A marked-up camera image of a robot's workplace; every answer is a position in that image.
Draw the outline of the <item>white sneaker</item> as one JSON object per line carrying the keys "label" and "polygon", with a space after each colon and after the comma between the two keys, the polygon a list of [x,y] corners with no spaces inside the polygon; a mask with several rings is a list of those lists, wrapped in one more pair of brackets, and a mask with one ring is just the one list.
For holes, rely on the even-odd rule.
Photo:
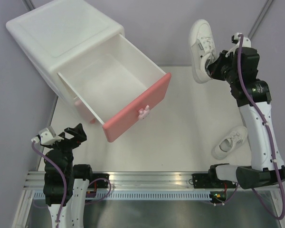
{"label": "white sneaker", "polygon": [[247,136],[247,128],[244,126],[237,126],[231,129],[212,149],[212,156],[217,160],[225,159],[247,141]]}

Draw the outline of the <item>light pink drawer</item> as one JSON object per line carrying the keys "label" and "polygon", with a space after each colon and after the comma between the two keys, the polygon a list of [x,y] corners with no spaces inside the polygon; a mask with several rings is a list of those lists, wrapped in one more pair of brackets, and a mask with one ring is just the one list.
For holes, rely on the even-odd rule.
{"label": "light pink drawer", "polygon": [[96,123],[96,117],[92,112],[87,108],[87,106],[82,102],[82,100],[76,96],[74,98],[74,105],[80,116],[88,123]]}

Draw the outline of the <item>aluminium corner frame post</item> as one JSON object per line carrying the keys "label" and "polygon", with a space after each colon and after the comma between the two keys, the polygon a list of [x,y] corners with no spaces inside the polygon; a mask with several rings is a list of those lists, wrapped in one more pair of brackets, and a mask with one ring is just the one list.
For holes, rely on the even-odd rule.
{"label": "aluminium corner frame post", "polygon": [[275,2],[275,0],[266,0],[261,11],[259,12],[256,20],[254,21],[249,33],[248,33],[248,38],[250,40],[253,39],[253,37],[255,36],[256,32],[258,31],[259,27],[261,26],[262,22],[264,21],[267,13],[269,12],[269,10],[271,9],[273,3]]}

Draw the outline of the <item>white sneaker sideways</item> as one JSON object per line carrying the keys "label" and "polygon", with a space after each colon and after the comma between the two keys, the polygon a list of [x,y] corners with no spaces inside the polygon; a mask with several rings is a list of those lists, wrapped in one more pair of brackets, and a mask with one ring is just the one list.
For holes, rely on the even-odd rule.
{"label": "white sneaker sideways", "polygon": [[199,19],[192,25],[189,45],[193,78],[199,84],[206,83],[211,79],[207,67],[218,58],[212,31],[206,20]]}

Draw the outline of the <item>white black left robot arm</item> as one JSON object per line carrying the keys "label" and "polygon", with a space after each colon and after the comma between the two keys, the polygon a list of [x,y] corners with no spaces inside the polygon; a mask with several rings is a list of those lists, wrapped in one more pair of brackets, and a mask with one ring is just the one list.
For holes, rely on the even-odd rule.
{"label": "white black left robot arm", "polygon": [[87,188],[94,183],[89,164],[73,164],[73,149],[87,140],[82,124],[57,135],[52,127],[40,131],[44,158],[45,194],[54,228],[82,228]]}

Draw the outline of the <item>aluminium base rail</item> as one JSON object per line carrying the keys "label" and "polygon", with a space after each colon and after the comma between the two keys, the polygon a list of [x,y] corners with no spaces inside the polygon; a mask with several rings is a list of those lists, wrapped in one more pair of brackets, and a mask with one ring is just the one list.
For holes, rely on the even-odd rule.
{"label": "aluminium base rail", "polygon": [[108,179],[114,190],[220,190],[223,181],[206,172],[94,172],[92,180]]}

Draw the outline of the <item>pink bunny drawer knob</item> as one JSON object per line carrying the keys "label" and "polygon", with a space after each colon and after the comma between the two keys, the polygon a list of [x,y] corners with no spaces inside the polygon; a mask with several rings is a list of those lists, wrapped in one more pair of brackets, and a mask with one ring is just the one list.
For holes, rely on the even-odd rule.
{"label": "pink bunny drawer knob", "polygon": [[138,119],[139,120],[143,120],[145,117],[147,117],[149,115],[150,112],[150,107],[147,105],[145,108],[141,108],[138,111]]}

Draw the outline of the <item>white plastic cabinet body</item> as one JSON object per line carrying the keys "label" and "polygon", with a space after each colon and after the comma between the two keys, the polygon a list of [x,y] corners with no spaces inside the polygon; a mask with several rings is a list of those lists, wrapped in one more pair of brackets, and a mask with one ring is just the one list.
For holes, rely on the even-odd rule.
{"label": "white plastic cabinet body", "polygon": [[124,27],[84,0],[53,0],[6,23],[49,87],[74,109],[76,95],[58,76],[62,68]]}

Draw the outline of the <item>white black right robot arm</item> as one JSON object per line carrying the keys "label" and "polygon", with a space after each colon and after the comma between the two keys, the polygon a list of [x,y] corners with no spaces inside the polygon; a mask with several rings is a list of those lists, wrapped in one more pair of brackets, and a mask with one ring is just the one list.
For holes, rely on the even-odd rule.
{"label": "white black right robot arm", "polygon": [[271,94],[268,84],[257,78],[259,54],[250,47],[228,53],[223,50],[209,66],[213,79],[226,81],[244,119],[251,149],[251,165],[216,164],[210,167],[207,181],[214,188],[224,181],[239,183],[243,189],[275,185],[285,181],[285,163],[281,158],[272,127]]}

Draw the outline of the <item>dark pink drawer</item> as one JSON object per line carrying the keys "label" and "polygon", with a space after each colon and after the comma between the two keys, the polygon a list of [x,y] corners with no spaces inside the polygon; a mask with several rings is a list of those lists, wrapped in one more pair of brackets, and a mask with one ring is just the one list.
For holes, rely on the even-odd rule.
{"label": "dark pink drawer", "polygon": [[150,111],[167,92],[165,73],[124,36],[118,34],[62,68],[60,79],[102,125],[108,142],[115,141]]}

